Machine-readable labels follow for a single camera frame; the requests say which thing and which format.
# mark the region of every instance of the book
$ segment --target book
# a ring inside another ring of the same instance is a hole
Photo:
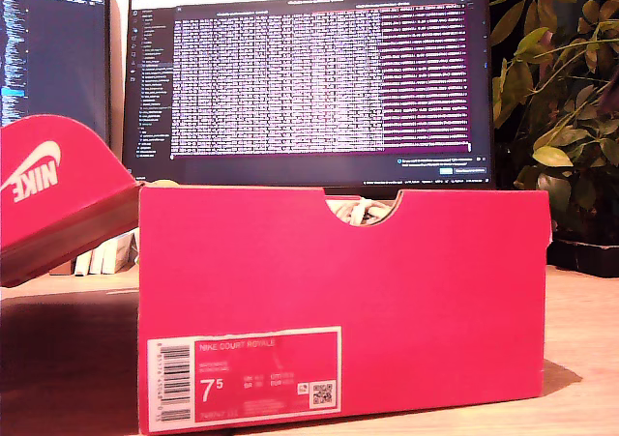
[[[102,274],[113,275],[127,264],[132,240],[133,231],[129,231],[105,242]]]
[[[105,254],[105,245],[107,241],[101,243],[93,249],[93,255],[90,258],[90,270],[91,275],[100,275],[103,267],[103,255]]]
[[[87,250],[83,254],[77,256],[77,258],[75,259],[74,270],[76,276],[88,275],[88,271],[90,270],[90,258],[92,256],[92,253],[92,250]]]

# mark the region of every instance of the nike swoosh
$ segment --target nike swoosh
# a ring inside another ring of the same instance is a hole
[[[35,150],[30,153],[24,162],[11,174],[11,176],[7,179],[6,182],[2,184],[0,187],[0,191],[6,188],[10,184],[16,183],[19,179],[19,175],[32,167],[35,163],[37,163],[42,158],[50,156],[54,160],[56,160],[56,166],[60,165],[60,147],[55,141],[46,141],[45,143],[41,143],[39,146],[35,148]]]

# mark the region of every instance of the second monitor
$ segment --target second monitor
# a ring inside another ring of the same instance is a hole
[[[130,0],[136,179],[492,186],[487,0]]]

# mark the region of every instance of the barcode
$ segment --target barcode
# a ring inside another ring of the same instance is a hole
[[[309,407],[320,409],[336,405],[336,380],[311,383]]]
[[[162,421],[190,420],[191,418],[191,409],[162,411]]]
[[[151,431],[191,427],[195,420],[195,352],[186,337],[148,341]]]
[[[163,346],[160,353],[163,361],[162,405],[189,404],[192,392],[190,346]]]

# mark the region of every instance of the red shoe box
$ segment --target red shoe box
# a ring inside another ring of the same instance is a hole
[[[137,226],[139,184],[92,130],[36,115],[0,135],[0,285],[42,275]]]
[[[404,190],[369,227],[322,189],[140,197],[146,434],[540,395],[548,198]]]

